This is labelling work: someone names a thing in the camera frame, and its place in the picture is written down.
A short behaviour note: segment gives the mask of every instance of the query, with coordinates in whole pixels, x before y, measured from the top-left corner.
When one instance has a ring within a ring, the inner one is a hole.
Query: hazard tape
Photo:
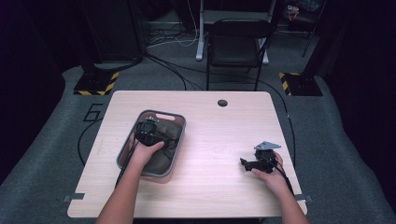
[[[106,89],[104,91],[74,91],[76,95],[109,95],[111,90],[114,88],[117,77],[119,77],[120,73],[116,73],[111,77]]]
[[[279,73],[280,81],[282,82],[283,91],[286,95],[291,95],[289,83],[286,81],[286,76],[299,76],[299,73]]]

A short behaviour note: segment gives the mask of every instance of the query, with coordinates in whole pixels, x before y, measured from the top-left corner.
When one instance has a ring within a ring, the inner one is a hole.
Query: hand
[[[279,170],[282,170],[283,160],[278,153],[276,152],[274,153],[276,155],[276,160],[277,160],[276,166],[277,168],[279,168]],[[251,170],[251,173],[261,178],[265,182],[267,187],[276,196],[282,195],[285,192],[290,192],[288,185],[286,184],[285,178],[277,169],[275,169],[271,174],[267,174],[265,172],[253,168]]]
[[[154,154],[154,152],[161,149],[163,147],[163,145],[164,145],[164,142],[159,142],[159,143],[155,144],[154,146],[146,147],[145,145],[138,142],[136,144],[136,146],[134,147],[134,154],[132,155],[130,164],[128,166],[132,165],[135,168],[143,169],[143,167],[145,167],[145,165],[151,159],[152,154]]]

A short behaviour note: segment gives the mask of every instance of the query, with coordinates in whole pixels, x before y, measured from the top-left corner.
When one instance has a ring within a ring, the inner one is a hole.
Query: gray floor
[[[374,173],[363,163],[344,133],[337,106],[323,79],[316,77],[322,97],[284,94],[278,73],[304,70],[313,50],[311,46],[307,56],[302,58],[305,43],[304,35],[275,33],[268,49],[270,63],[262,69],[261,80],[265,84],[259,85],[259,91],[268,91],[272,95],[293,155],[288,114],[290,116],[295,133],[297,176],[303,192],[313,199],[307,204],[307,216],[312,223],[396,223],[395,214],[385,200]],[[205,58],[202,62],[195,61],[196,46],[196,42],[189,47],[179,43],[162,44],[148,48],[148,53],[193,69],[177,70],[184,78],[204,88]],[[102,118],[114,91],[184,91],[183,82],[177,75],[147,58],[135,67],[121,71],[113,91],[107,96],[74,95],[73,88],[81,75],[80,67],[64,72],[66,88],[61,102],[0,187],[0,223],[93,223],[93,219],[68,217],[69,203],[63,202],[65,195],[74,192],[83,170],[78,157],[78,139],[82,135],[80,150],[86,160],[100,127],[100,122],[84,121],[90,107]],[[223,76],[215,77],[215,81],[221,80],[229,81]],[[253,89],[252,85],[234,82],[212,87],[213,90],[233,91]],[[194,91],[189,84],[187,89]],[[265,220],[265,223],[279,222],[277,217]]]

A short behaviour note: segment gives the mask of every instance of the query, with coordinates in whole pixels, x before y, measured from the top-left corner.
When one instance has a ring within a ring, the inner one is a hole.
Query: black chair
[[[225,19],[210,28],[207,42],[206,90],[209,90],[210,67],[257,68],[254,91],[260,80],[265,45],[274,28],[268,21]]]
[[[295,20],[289,21],[289,30],[290,31],[302,31],[302,32],[308,32],[308,41],[305,45],[305,49],[303,52],[303,56],[305,57],[305,54],[308,50],[309,45],[311,44],[312,41],[312,37],[314,36],[315,32],[318,29],[318,23],[320,21],[320,18],[323,14],[323,10],[326,6],[327,0],[324,0],[322,5],[319,6],[318,11],[308,11],[308,10],[304,10],[302,8],[300,8],[300,12],[297,15]],[[283,13],[283,18],[284,20],[288,20],[289,19],[289,15],[286,12],[286,4],[284,3],[284,13]]]

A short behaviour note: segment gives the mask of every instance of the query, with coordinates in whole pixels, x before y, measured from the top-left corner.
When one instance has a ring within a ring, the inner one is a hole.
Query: chair leg
[[[259,69],[257,69],[257,76],[256,76],[256,83],[254,84],[254,91],[257,90],[257,87],[259,86],[259,81],[260,81],[260,73],[262,72],[262,65],[259,66]]]
[[[305,49],[304,49],[302,57],[305,57],[306,51],[308,50],[308,47],[311,44],[311,40],[312,40],[313,36],[314,36],[314,32],[309,33],[308,41],[306,42]]]
[[[206,62],[206,90],[209,90],[209,73],[210,73],[210,65],[209,62]]]

